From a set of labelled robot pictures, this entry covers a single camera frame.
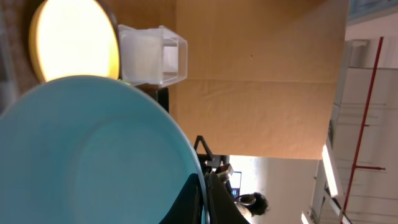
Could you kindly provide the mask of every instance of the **ceiling light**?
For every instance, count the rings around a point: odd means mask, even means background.
[[[301,222],[303,224],[312,224],[310,217],[304,212],[301,212]]]
[[[329,191],[331,197],[336,197],[343,194],[343,188],[338,177],[337,166],[333,152],[331,151],[331,144],[329,138],[322,150],[322,161],[326,172],[326,179],[328,181]]]

